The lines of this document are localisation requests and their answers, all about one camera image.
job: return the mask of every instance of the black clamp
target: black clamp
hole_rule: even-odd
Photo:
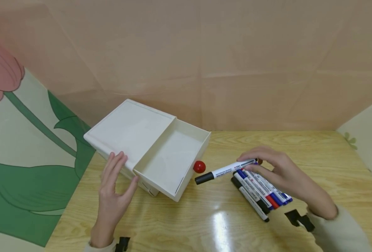
[[[127,246],[129,245],[130,237],[120,237],[119,243],[116,244],[115,252],[127,251]]]
[[[285,215],[292,225],[303,226],[308,232],[314,230],[314,225],[311,223],[309,217],[307,215],[301,216],[298,210],[294,209],[290,212],[286,212]]]

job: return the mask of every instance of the red ball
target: red ball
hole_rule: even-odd
[[[196,162],[194,163],[193,170],[194,170],[195,172],[197,172],[197,173],[203,173],[203,172],[205,172],[205,170],[206,170],[206,164],[204,164],[203,161],[198,160],[198,161],[196,161]]]

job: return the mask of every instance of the marker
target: marker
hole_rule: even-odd
[[[277,190],[272,183],[270,183],[268,180],[266,180],[265,178],[263,178],[263,176],[261,176],[260,174],[255,174],[259,180],[261,180],[263,182],[263,184],[265,184],[267,186],[268,189],[270,189],[274,195],[277,197],[277,199],[279,200],[279,202],[281,203],[281,205],[286,205],[288,204],[288,201],[286,198],[284,198],[284,196],[281,195],[281,193],[279,193],[279,190]]]
[[[262,186],[262,188],[266,191],[266,193],[270,194],[270,197],[276,202],[276,204],[280,207],[282,206],[282,202],[278,199],[275,193],[259,178],[259,175],[257,173],[246,171],[247,173],[250,173],[252,177],[255,178],[255,180]]]
[[[291,202],[291,201],[293,201],[293,199],[292,199],[292,197],[291,196],[289,196],[288,194],[285,194],[285,193],[281,193],[283,196],[285,196],[286,197],[286,199],[287,199],[287,201],[288,202]]]
[[[244,179],[237,172],[234,172],[234,177],[239,181],[239,183],[242,184],[243,188],[245,188],[245,190],[249,193],[249,195],[252,196],[253,200],[261,208],[263,213],[268,214],[270,212],[270,209],[262,201],[259,194],[256,193],[255,189],[251,188],[250,185],[246,183],[246,181],[244,181]]]
[[[245,184],[247,184],[250,187],[251,191],[263,201],[268,210],[274,209],[273,205],[271,205],[271,203],[266,199],[266,197],[259,192],[259,189],[255,186],[254,183],[252,183],[252,181],[249,180],[249,178],[246,176],[244,172],[242,172],[242,170],[238,169],[236,170],[236,173],[245,181]]]
[[[241,168],[243,168],[243,167],[245,167],[246,165],[249,165],[249,164],[257,164],[257,159],[249,159],[249,160],[246,160],[246,161],[243,161],[243,162],[234,162],[233,164],[227,165],[227,166],[222,167],[218,170],[214,170],[214,171],[211,171],[211,172],[206,173],[204,175],[198,176],[198,177],[194,178],[194,181],[196,182],[197,185],[200,185],[204,182],[213,180],[213,179],[218,178],[218,177],[220,177],[222,175],[225,175],[227,173],[234,172],[234,171],[236,171],[238,169],[241,169]]]
[[[271,191],[266,189],[263,183],[257,181],[256,178],[253,177],[250,172],[246,172],[245,170],[243,170],[243,172],[245,173],[245,175],[248,176],[248,179],[256,186],[258,192],[261,193],[270,202],[274,209],[277,209],[279,205],[277,204],[276,201],[274,201],[273,197],[271,197]]]
[[[239,181],[235,177],[232,177],[231,181],[234,184],[234,186],[236,186],[236,188],[243,194],[245,199],[249,201],[250,205],[252,205],[253,209],[255,209],[260,218],[262,218],[262,220],[264,220],[265,222],[269,222],[270,219],[268,218],[268,216],[265,213],[263,213],[263,211],[256,204],[256,202],[250,197],[249,193],[245,190],[245,188],[243,188],[242,184],[239,183]]]

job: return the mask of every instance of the open drawer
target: open drawer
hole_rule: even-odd
[[[84,138],[105,159],[110,152],[124,151],[128,161],[123,175],[138,175],[139,186],[152,196],[160,191],[177,202],[207,148],[210,132],[127,99]]]

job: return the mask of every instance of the table surface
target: table surface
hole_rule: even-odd
[[[350,211],[372,244],[372,174],[337,132],[213,132],[202,157],[207,171],[231,164],[258,145],[284,151]],[[82,251],[98,212],[105,161],[96,154],[83,175],[45,251]],[[305,204],[297,199],[269,214],[264,223],[226,175],[201,185],[193,180],[178,203],[138,189],[115,237],[131,237],[136,251],[321,251],[310,233],[284,215]],[[129,181],[120,176],[117,191]]]

